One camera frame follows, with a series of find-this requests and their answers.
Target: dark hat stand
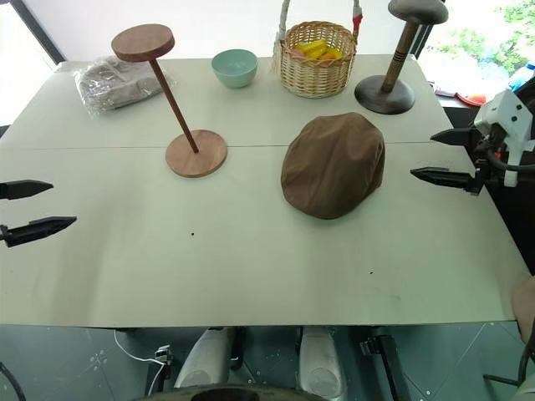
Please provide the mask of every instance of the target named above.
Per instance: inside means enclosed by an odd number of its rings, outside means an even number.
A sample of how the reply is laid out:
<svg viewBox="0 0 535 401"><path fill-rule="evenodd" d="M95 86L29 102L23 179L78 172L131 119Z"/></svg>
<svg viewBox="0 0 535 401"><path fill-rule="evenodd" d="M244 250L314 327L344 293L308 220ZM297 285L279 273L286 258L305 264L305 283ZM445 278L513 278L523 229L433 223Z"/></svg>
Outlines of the dark hat stand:
<svg viewBox="0 0 535 401"><path fill-rule="evenodd" d="M415 103L414 91L398 77L418 27L444 23L448 19L448 10L441 0L392 0L388 10L406 21L394 57L386 75L373 75L360 81L354 89L354 97L375 113L401 114Z"/></svg>

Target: window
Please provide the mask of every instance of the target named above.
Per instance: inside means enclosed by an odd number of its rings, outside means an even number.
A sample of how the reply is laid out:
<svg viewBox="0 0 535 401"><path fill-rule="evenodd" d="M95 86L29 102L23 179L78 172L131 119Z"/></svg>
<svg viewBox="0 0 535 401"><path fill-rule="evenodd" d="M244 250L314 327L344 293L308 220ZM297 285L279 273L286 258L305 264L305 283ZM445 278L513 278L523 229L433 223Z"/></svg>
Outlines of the window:
<svg viewBox="0 0 535 401"><path fill-rule="evenodd" d="M446 0L446 6L449 20L433 27L419 57L430 81L489 99L535 58L535 0Z"/></svg>
<svg viewBox="0 0 535 401"><path fill-rule="evenodd" d="M21 0L0 0L0 136L64 61Z"/></svg>

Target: clear plastic bag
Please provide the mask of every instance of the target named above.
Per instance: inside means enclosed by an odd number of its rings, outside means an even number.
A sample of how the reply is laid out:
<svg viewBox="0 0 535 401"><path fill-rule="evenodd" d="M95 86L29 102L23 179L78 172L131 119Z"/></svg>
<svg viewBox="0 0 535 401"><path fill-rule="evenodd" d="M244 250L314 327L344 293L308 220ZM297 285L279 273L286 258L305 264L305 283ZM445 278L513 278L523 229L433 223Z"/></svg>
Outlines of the clear plastic bag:
<svg viewBox="0 0 535 401"><path fill-rule="evenodd" d="M164 72L167 83L174 86ZM115 56L99 58L74 75L82 102L91 115L148 99L161 92L149 63L126 63Z"/></svg>

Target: wicker basket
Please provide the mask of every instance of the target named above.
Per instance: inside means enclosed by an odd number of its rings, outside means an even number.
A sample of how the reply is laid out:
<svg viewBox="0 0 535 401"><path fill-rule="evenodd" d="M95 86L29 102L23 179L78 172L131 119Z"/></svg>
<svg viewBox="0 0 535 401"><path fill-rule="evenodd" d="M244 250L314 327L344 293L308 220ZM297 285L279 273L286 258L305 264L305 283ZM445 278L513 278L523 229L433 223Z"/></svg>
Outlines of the wicker basket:
<svg viewBox="0 0 535 401"><path fill-rule="evenodd" d="M289 0L284 0L278 38L280 38L280 72L284 88L304 98L325 98L344 90L353 68L362 10L354 0L354 31L335 23L313 21L300 23L286 31ZM325 39L344 56L335 60L315 60L291 53L299 43Z"/></svg>

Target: light blue bowl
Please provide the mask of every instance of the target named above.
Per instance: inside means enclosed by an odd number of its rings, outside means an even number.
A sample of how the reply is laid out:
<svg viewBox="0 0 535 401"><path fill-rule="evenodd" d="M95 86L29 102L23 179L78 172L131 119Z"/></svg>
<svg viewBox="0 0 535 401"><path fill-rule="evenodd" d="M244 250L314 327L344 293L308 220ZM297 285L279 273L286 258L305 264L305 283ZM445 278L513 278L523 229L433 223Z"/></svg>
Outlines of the light blue bowl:
<svg viewBox="0 0 535 401"><path fill-rule="evenodd" d="M217 79L228 88L248 86L257 74L257 56L242 48L219 53L211 60Z"/></svg>

